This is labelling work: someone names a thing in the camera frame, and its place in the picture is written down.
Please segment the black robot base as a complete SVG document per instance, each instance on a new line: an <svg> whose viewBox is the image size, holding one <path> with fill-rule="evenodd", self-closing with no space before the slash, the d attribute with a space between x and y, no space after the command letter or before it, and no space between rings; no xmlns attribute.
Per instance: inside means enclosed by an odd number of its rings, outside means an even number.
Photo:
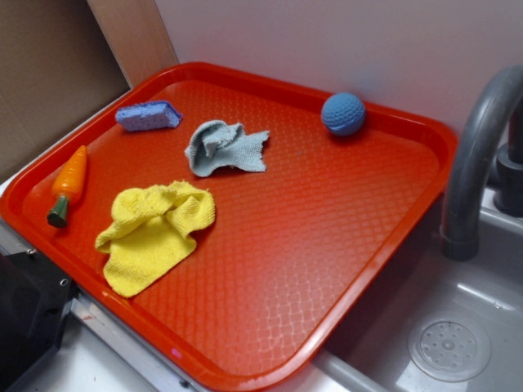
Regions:
<svg viewBox="0 0 523 392"><path fill-rule="evenodd" d="M1 390L14 391L60 349L75 292L40 252L1 256Z"/></svg>

